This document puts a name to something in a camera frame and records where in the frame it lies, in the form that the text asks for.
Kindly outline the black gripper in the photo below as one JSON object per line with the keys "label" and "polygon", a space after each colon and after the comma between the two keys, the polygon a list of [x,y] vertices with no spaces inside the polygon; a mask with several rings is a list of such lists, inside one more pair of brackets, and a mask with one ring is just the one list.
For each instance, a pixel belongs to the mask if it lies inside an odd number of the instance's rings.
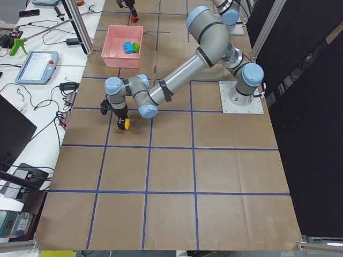
{"label": "black gripper", "polygon": [[137,17],[138,13],[136,9],[134,8],[135,0],[124,0],[125,6],[127,6],[131,12],[131,16]]}
{"label": "black gripper", "polygon": [[128,107],[122,109],[113,109],[114,114],[118,117],[117,127],[121,131],[126,131],[126,119],[128,118]]}

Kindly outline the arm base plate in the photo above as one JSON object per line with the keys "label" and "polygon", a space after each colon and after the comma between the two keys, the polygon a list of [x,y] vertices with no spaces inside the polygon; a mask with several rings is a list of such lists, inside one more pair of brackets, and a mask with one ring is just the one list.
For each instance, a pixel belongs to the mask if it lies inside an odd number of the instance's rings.
{"label": "arm base plate", "polygon": [[244,35],[244,29],[242,24],[235,24],[231,26],[227,26],[229,35],[232,36],[243,36]]}
{"label": "arm base plate", "polygon": [[263,115],[260,97],[244,96],[236,90],[236,81],[219,81],[222,112],[233,115]]}

